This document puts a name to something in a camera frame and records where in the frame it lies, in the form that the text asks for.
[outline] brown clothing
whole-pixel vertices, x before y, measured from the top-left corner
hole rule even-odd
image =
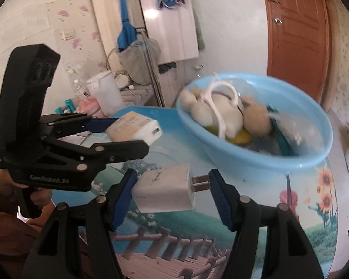
[[[47,209],[47,218],[54,208]],[[41,221],[34,220],[32,225],[17,218],[18,206],[0,195],[0,263],[10,278],[20,278],[22,268],[36,238],[41,231]],[[80,243],[80,250],[88,253],[84,243]],[[92,278],[87,255],[82,255],[82,265],[87,278]]]

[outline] metal prong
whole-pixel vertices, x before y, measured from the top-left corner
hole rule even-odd
[[[211,189],[211,183],[202,183],[202,184],[193,184],[191,186],[191,190],[193,193],[195,192],[200,192],[200,191],[205,191],[205,190],[210,190]]]
[[[208,175],[196,176],[192,178],[193,184],[209,182]]]

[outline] gray bag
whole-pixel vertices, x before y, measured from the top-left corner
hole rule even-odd
[[[158,61],[161,54],[159,44],[154,39],[146,39],[155,74],[159,76]],[[140,84],[147,86],[151,84],[149,69],[145,60],[145,50],[147,49],[142,40],[132,42],[129,47],[122,52],[116,52],[124,70],[128,72],[131,79]]]

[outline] person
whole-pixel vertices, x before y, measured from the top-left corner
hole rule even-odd
[[[15,183],[7,170],[0,169],[0,265],[9,278],[19,279],[26,258],[55,206],[51,201],[51,190],[34,191],[31,200],[42,209],[42,214],[25,223],[17,218],[18,201],[14,187],[24,189],[28,186]],[[84,274],[92,278],[87,247],[84,243],[79,247],[84,253],[81,256]]]

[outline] blue gripper pad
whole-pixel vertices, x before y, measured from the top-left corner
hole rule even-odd
[[[238,211],[237,198],[240,195],[234,186],[226,184],[217,169],[211,170],[208,175],[211,183],[211,194],[221,221],[231,232],[235,232]]]
[[[124,221],[129,205],[132,201],[132,188],[137,182],[137,172],[128,169],[119,184],[112,186],[106,197],[109,199],[109,214],[113,213],[112,228],[115,231]]]
[[[86,125],[85,129],[92,133],[105,132],[108,127],[110,127],[117,119],[91,119]]]

